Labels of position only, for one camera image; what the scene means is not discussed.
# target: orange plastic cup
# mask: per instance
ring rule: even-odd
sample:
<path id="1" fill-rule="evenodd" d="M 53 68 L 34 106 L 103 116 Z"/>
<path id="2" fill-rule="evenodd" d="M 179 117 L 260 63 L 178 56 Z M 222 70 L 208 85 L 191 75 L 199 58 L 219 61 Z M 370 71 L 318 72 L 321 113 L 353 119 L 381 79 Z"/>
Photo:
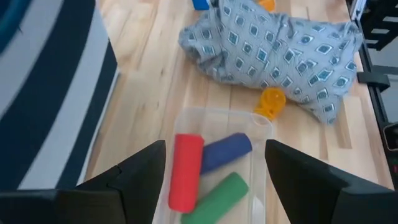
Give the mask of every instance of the orange plastic cup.
<path id="1" fill-rule="evenodd" d="M 286 97 L 280 88 L 266 88 L 262 92 L 254 112 L 272 121 L 280 114 L 285 104 Z"/>
<path id="2" fill-rule="evenodd" d="M 269 12 L 275 10 L 275 0 L 259 0 L 258 4 Z"/>

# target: green foam cylinder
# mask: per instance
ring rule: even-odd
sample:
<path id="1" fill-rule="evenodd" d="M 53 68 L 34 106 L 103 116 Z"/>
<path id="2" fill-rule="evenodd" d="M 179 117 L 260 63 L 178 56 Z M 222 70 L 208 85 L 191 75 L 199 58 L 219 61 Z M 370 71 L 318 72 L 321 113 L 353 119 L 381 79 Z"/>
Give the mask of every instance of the green foam cylinder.
<path id="1" fill-rule="evenodd" d="M 181 224 L 216 223 L 249 191 L 242 177 L 233 172 L 225 177 L 211 192 L 200 199 L 192 213 L 181 216 Z"/>

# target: wooden tabletop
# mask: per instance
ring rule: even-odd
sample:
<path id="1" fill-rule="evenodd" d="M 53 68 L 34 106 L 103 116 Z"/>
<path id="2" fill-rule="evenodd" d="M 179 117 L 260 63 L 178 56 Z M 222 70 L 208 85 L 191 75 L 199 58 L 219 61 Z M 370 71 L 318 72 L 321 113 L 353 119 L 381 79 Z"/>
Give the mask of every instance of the wooden tabletop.
<path id="1" fill-rule="evenodd" d="M 349 20 L 345 0 L 276 0 L 278 12 L 314 21 Z M 200 12 L 191 0 L 98 0 L 121 69 L 86 178 L 157 139 L 170 149 L 174 120 L 187 106 L 252 111 L 261 94 L 220 85 L 201 74 L 179 47 L 181 28 Z M 355 62 L 362 64 L 356 54 Z M 275 138 L 333 166 L 393 189 L 366 85 L 355 83 L 334 126 L 325 126 L 288 103 L 273 122 Z M 272 185 L 267 223 L 288 223 Z"/>

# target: blue patterned cloth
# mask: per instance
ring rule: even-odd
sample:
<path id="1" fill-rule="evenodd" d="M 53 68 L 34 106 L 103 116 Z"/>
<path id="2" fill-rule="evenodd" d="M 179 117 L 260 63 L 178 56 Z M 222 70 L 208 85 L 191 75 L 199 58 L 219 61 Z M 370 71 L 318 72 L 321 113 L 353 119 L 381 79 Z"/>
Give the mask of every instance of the blue patterned cloth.
<path id="1" fill-rule="evenodd" d="M 210 4 L 179 43 L 198 68 L 227 84 L 281 87 L 287 98 L 332 124 L 356 77 L 363 42 L 353 22 L 332 24 L 271 14 L 248 0 Z"/>

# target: clear plastic bin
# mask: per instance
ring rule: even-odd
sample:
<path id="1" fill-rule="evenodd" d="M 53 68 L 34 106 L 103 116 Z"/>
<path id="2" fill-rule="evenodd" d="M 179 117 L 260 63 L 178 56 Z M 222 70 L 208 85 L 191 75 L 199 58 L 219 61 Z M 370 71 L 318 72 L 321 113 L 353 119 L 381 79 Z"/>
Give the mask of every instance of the clear plastic bin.
<path id="1" fill-rule="evenodd" d="M 272 124 L 263 116 L 245 111 L 185 108 L 178 115 L 175 134 L 200 134 L 205 145 L 234 133 L 245 133 L 252 152 L 224 167 L 201 176 L 198 198 L 202 198 L 228 174 L 237 172 L 248 184 L 249 193 L 218 223 L 264 224 L 266 222 L 266 140 L 272 138 Z M 181 214 L 168 206 L 174 149 L 168 148 L 164 183 L 160 192 L 154 224 L 179 224 Z"/>

